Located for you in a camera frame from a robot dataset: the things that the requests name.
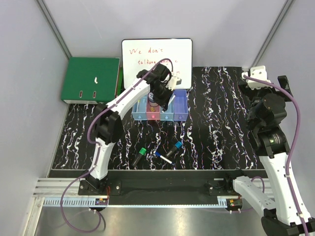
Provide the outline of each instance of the whiteboard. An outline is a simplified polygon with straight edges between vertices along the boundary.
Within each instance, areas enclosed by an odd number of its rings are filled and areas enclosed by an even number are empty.
[[[128,88],[139,71],[151,69],[156,62],[169,58],[173,62],[174,76],[182,79],[175,89],[189,89],[192,77],[192,40],[171,39],[125,39],[122,41],[124,87]],[[162,62],[170,70],[169,61]]]

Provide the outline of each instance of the black marble table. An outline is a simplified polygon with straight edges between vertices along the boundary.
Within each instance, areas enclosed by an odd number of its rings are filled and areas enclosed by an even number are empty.
[[[113,148],[109,169],[263,169],[248,139],[248,101],[237,87],[242,69],[194,67],[192,72],[187,121],[134,121],[130,110],[123,119],[125,134]],[[94,105],[69,106],[52,171],[90,167],[95,145],[87,142],[87,131],[94,111]],[[170,158],[174,166],[153,155],[156,150],[166,154],[177,141],[183,148]],[[131,163],[141,148],[148,152],[133,168]]]

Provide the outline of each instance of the robotic arm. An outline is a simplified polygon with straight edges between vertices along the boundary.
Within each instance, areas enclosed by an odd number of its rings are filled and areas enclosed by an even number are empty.
[[[264,67],[252,69],[251,74],[254,72],[257,76],[255,78],[268,81]],[[278,80],[281,88],[291,94],[287,77],[279,76]],[[307,226],[308,232],[314,232],[315,219],[311,218],[303,203],[291,163],[289,177],[292,186],[289,186],[285,171],[290,148],[279,124],[286,117],[285,102],[291,100],[282,92],[255,81],[242,81],[239,88],[251,102],[248,114],[250,142],[266,170],[275,200],[268,198],[246,176],[239,176],[233,180],[234,190],[242,195],[259,214],[268,236],[304,234],[302,220],[305,221],[304,225]],[[299,210],[295,205],[290,187],[294,189]]]
[[[154,101],[166,111],[175,86],[181,83],[181,80],[173,77],[171,71],[162,64],[157,64],[155,69],[141,80],[147,73],[147,70],[140,71],[137,79],[120,96],[106,105],[96,106],[97,114],[112,107],[95,124],[95,141],[101,147],[96,144],[92,165],[88,170],[90,173],[85,177],[86,182],[97,192],[103,192],[106,187],[110,154],[124,132],[122,119],[129,109],[141,97],[152,92]]]

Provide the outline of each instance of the metallic floor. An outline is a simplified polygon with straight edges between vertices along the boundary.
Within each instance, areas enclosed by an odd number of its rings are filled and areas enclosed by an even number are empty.
[[[70,222],[82,230],[90,230],[98,217],[81,207],[67,207]],[[265,236],[260,218],[252,210],[241,214],[223,209],[198,208],[107,208],[101,213],[106,221],[96,232],[82,234],[63,224],[59,207],[44,207],[36,236]]]

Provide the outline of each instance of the white wall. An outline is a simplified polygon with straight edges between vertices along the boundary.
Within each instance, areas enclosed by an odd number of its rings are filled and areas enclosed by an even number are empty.
[[[73,56],[121,57],[126,38],[190,37],[194,66],[249,67],[285,0],[45,0]]]
[[[0,234],[15,236],[52,160],[67,60],[34,0],[1,0],[0,32]]]
[[[304,202],[315,216],[315,1],[297,0],[284,19],[258,65],[266,65],[269,80],[287,75],[301,114],[301,131],[292,165]],[[282,128],[292,142],[296,113],[287,103],[288,117]]]

